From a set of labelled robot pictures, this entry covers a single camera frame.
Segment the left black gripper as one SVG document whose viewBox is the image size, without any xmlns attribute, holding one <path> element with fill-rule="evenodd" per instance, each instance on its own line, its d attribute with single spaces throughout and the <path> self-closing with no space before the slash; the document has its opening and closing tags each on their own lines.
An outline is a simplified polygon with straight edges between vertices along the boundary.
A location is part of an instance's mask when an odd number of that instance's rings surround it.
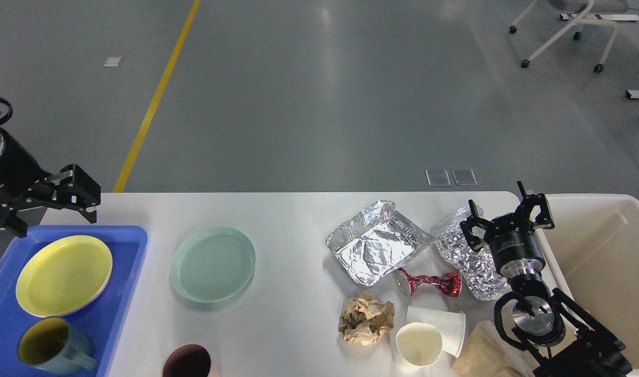
<svg viewBox="0 0 639 377">
<path fill-rule="evenodd" d="M 18 217 L 18 205 L 8 204 L 23 194 L 24 203 L 31 208 L 67 208 L 95 224 L 101 193 L 101 186 L 77 164 L 50 175 L 13 136 L 0 129 L 0 230 L 18 238 L 27 236 L 28 224 Z"/>
</svg>

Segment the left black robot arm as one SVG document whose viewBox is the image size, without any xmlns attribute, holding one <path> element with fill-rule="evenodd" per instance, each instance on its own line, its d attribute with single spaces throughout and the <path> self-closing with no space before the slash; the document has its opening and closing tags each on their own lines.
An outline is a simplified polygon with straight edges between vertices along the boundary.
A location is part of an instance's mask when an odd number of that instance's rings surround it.
<svg viewBox="0 0 639 377">
<path fill-rule="evenodd" d="M 0 230 L 18 238 L 27 236 L 28 224 L 18 217 L 31 208 L 67 208 L 80 213 L 90 224 L 97 222 L 101 187 L 77 164 L 66 165 L 58 174 L 42 169 L 37 160 L 3 129 L 13 116 L 12 105 L 0 104 Z"/>
</svg>

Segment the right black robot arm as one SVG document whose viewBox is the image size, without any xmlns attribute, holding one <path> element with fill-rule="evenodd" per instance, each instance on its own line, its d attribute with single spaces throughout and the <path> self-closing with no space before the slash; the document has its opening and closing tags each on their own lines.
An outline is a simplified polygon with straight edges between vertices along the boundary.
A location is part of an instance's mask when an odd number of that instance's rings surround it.
<svg viewBox="0 0 639 377">
<path fill-rule="evenodd" d="M 528 352 L 535 376 L 626 376 L 633 368 L 623 355 L 625 344 L 561 289 L 549 289 L 535 230 L 555 227 L 543 193 L 527 193 L 512 213 L 491 220 L 480 216 L 473 200 L 460 223 L 473 251 L 489 247 L 497 274 L 510 292 L 494 307 L 496 331 L 503 341 Z"/>
</svg>

